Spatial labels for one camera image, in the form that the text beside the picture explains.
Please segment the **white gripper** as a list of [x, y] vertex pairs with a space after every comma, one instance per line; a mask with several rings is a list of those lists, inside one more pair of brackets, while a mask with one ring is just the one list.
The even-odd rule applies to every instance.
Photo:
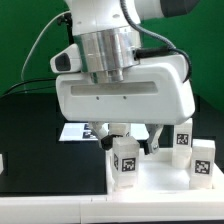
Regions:
[[102, 122], [146, 124], [149, 134], [144, 152], [159, 150], [161, 124], [181, 124], [195, 111], [181, 55], [142, 59], [124, 70], [122, 82], [95, 84], [81, 71], [78, 46], [70, 45], [50, 60], [57, 74], [56, 92], [63, 116], [69, 121], [88, 121], [99, 147], [112, 148], [113, 138]]

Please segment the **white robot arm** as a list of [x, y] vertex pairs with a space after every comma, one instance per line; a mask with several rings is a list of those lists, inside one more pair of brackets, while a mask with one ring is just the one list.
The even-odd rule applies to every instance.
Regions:
[[147, 154], [159, 149], [165, 125], [182, 124], [195, 111], [188, 55], [140, 22], [190, 13], [200, 0], [64, 0], [71, 45], [54, 56], [60, 109], [69, 121], [87, 121], [100, 147], [116, 135], [105, 123], [140, 123]]

